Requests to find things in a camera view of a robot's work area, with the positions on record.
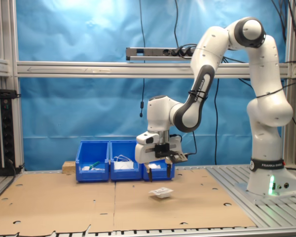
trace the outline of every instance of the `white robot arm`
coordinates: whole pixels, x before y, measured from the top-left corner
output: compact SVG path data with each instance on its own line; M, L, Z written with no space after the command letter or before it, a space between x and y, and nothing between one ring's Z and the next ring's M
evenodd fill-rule
M259 195L270 194L270 177L281 172L279 176L290 181L291 188L287 187L286 191L296 190L296 178L284 168L277 131L278 126L290 122L293 110L282 90L275 40L265 34L261 22L253 17L240 19L226 28L210 27L206 31L192 56L194 84L185 103L165 95L149 100L148 131L137 136L136 161L145 164L152 181L149 162L165 159L170 175L172 163L187 160L188 154L182 152L180 138L169 137L170 126L182 132L193 132L198 128L215 71L228 49L247 51L251 83L256 94L247 107L253 136L248 189ZM272 189L272 193L280 193L279 190Z

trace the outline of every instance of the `blue curtain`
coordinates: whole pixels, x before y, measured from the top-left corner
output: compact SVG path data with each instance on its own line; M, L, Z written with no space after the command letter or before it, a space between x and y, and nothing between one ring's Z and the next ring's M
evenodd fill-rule
M19 60L125 62L126 47L143 47L138 0L17 0ZM178 0L179 45L198 43L210 26L226 27L242 17L258 18L279 49L285 45L271 1ZM142 0L146 47L176 47L174 0ZM244 51L227 57L248 61ZM132 140L147 129L146 108L139 117L142 79L21 78L25 168L60 169L74 160L81 140ZM165 94L184 102L192 79L146 79L145 106ZM215 79L196 130L197 155L182 165L214 163ZM249 163L251 131L246 106L253 90L238 79L221 79L218 164ZM171 128L172 133L179 133ZM194 151L191 134L184 152Z

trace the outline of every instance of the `white cable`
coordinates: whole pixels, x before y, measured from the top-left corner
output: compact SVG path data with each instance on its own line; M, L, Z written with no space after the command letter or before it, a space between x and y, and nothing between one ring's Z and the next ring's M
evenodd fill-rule
M118 160L120 160L120 162L123 162L123 161L132 161L130 158L126 157L126 156L123 156L123 155L119 155L117 157L114 157L113 159L116 158L116 162L119 162Z

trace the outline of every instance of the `blue plastic bin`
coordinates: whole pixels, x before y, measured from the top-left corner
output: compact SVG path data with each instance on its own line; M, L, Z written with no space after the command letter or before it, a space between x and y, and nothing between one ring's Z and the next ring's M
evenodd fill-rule
M175 172L175 165L172 165L172 169L171 169L171 175L170 178L167 177L167 164L165 163L165 161L162 160L158 160L158 161L154 161L154 162L150 162L150 163L154 163L156 165L160 165L161 169L152 169L152 180L171 180L174 177L174 172ZM149 176L147 173L147 169L144 166L143 168L143 178L145 181L149 181Z
M102 170L82 170L99 161L95 168ZM75 178L79 182L109 180L109 141L81 141L75 159Z
M135 161L136 140L111 141L111 179L112 180L140 180L143 178L143 165ZM134 169L114 170L114 157L123 155L134 162Z

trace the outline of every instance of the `metal table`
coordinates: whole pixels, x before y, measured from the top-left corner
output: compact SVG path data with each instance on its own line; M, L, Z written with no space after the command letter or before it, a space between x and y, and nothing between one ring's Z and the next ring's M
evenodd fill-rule
M216 166L182 166L181 169L206 169L237 202L257 227L251 228L219 228L219 229L179 229L179 230L146 230L146 231L114 231L110 233L53 233L50 237L93 237L93 236L296 236L296 198L277 201L264 201L264 204L254 205L237 188L237 183L247 183L249 180L248 165L216 165ZM25 173L60 173L57 171L37 171ZM0 177L0 191L5 188L12 177Z

